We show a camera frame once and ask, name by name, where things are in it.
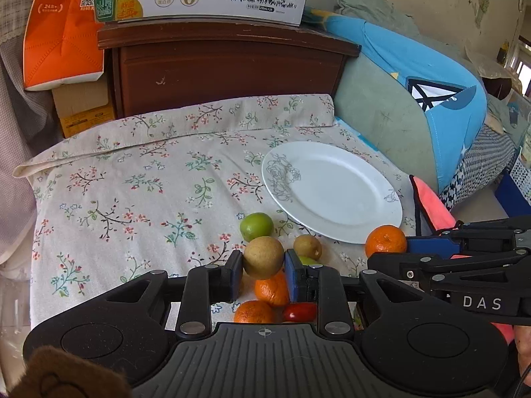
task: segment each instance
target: brown plush fabric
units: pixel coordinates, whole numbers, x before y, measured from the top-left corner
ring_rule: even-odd
[[[131,398],[119,374],[54,347],[37,349],[10,398]]]

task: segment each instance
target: white perforated basket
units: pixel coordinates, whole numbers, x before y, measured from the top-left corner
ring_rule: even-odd
[[[531,169],[527,169],[520,160],[520,154],[514,162],[511,173],[509,174],[522,193],[522,196],[531,205]]]

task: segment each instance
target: brown wooden furniture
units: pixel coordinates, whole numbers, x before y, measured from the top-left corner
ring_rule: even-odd
[[[224,19],[107,24],[118,117],[255,95],[334,95],[360,46],[305,28]]]

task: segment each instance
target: plate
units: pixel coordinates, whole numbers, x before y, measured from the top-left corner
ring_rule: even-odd
[[[365,244],[378,226],[402,223],[402,205],[389,181],[335,146],[281,144],[264,157],[262,178],[289,216],[337,241]]]

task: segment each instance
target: orange paper bag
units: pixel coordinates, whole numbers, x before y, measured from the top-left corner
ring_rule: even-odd
[[[24,86],[50,90],[103,73],[94,0],[34,0],[24,37]]]

